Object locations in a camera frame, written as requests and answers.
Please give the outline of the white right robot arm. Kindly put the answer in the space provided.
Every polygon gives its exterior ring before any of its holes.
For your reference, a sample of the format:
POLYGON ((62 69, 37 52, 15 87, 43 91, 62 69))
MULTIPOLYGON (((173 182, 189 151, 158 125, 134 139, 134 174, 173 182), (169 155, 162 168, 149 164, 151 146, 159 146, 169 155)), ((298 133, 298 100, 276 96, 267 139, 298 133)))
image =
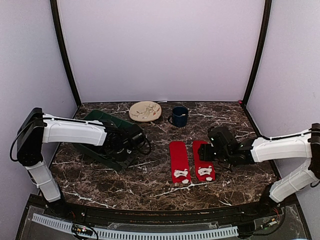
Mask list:
POLYGON ((224 160, 231 166, 252 165, 269 160, 304 158, 305 162, 282 179, 269 184, 255 213, 266 217, 275 205, 307 185, 320 183, 320 125, 291 135, 259 136, 238 142, 227 127, 208 130, 210 143, 202 143, 197 151, 201 161, 224 160))

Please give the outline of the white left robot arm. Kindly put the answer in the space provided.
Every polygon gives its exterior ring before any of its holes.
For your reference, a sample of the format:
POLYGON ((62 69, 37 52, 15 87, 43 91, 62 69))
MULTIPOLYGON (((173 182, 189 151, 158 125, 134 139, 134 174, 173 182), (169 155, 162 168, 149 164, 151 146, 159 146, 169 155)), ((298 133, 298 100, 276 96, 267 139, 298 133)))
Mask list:
POLYGON ((60 218, 67 218, 70 206, 44 161, 42 145, 73 143, 96 147, 116 160, 123 160, 145 141, 143 131, 136 124, 120 127, 113 120, 78 120, 43 113, 39 107, 31 110, 16 138, 16 158, 24 166, 51 210, 60 218))

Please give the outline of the green divided plastic tray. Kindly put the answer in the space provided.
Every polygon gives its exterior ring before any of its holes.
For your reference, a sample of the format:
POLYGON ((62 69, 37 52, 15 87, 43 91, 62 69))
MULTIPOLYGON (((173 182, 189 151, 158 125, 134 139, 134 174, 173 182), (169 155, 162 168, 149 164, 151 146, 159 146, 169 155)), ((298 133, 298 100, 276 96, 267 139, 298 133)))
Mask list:
MULTIPOLYGON (((100 121, 100 122, 113 122, 114 125, 118 128, 128 128, 133 124, 124 119, 118 118, 116 116, 112 116, 108 113, 105 113, 100 110, 93 110, 87 116, 84 117, 85 121, 100 121)), ((79 150, 82 154, 100 162, 101 164, 106 165, 108 168, 112 168, 116 171, 120 171, 121 169, 127 169, 128 166, 134 161, 135 157, 133 152, 128 154, 112 154, 110 151, 106 152, 100 146, 94 146, 90 144, 84 143, 73 143, 73 146, 79 150)))

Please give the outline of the red santa sock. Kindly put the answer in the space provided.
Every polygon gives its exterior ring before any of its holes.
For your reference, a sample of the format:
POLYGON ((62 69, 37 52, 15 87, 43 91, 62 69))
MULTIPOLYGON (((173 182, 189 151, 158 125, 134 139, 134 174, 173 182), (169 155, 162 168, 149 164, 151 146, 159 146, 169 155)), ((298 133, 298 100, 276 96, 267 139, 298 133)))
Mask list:
POLYGON ((192 142, 195 175, 200 182, 212 182, 215 180, 215 169, 211 162, 200 160, 198 150, 205 141, 195 140, 192 142))
POLYGON ((171 178, 174 184, 191 183, 190 166, 187 148, 182 141, 172 141, 169 143, 171 178))

